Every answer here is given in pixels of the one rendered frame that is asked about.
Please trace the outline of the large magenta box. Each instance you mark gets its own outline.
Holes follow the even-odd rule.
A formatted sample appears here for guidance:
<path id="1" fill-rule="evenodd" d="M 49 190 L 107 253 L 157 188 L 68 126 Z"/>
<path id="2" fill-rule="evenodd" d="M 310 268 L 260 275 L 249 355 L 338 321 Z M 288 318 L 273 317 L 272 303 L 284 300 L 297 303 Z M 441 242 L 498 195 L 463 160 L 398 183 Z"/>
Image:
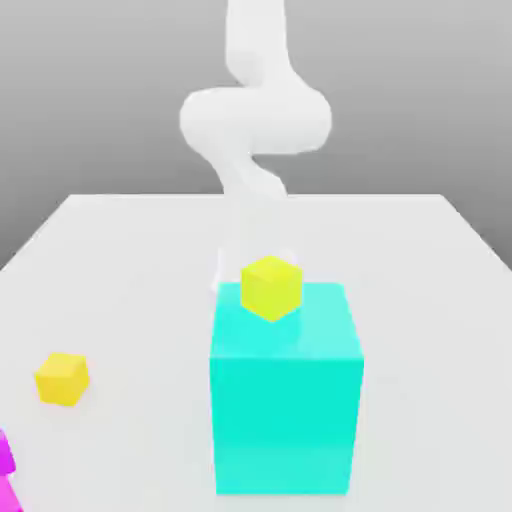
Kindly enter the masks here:
<path id="1" fill-rule="evenodd" d="M 16 471 L 16 463 L 2 429 L 0 429 L 0 512 L 24 512 L 9 476 Z"/>

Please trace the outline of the large cyan box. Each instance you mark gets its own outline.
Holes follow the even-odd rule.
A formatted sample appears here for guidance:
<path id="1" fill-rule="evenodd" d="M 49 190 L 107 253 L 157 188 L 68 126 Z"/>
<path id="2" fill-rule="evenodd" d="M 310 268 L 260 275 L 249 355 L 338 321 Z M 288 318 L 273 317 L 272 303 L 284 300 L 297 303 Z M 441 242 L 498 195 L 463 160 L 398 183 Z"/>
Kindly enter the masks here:
<path id="1" fill-rule="evenodd" d="M 344 495 L 364 355 L 342 285 L 306 283 L 302 305 L 268 322 L 217 295 L 210 351 L 219 495 Z"/>

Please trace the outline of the small yellow cube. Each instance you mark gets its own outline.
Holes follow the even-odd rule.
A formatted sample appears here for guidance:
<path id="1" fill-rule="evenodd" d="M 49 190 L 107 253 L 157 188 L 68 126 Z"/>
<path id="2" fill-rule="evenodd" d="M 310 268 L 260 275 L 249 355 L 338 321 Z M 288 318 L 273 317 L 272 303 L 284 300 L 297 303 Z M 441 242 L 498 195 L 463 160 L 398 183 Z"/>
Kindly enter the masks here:
<path id="1" fill-rule="evenodd" d="M 34 376 L 43 403 L 67 407 L 78 403 L 90 382 L 86 357 L 62 352 L 51 353 Z"/>

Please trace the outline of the small yellow-green cube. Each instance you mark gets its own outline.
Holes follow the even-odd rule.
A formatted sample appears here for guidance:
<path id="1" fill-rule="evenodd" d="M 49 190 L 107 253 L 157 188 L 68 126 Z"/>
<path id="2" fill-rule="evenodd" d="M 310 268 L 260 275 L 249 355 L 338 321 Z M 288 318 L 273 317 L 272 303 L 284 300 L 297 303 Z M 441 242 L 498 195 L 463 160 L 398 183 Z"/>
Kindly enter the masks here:
<path id="1" fill-rule="evenodd" d="M 241 270 L 241 305 L 275 322 L 302 303 L 303 270 L 276 256 L 266 256 Z"/>

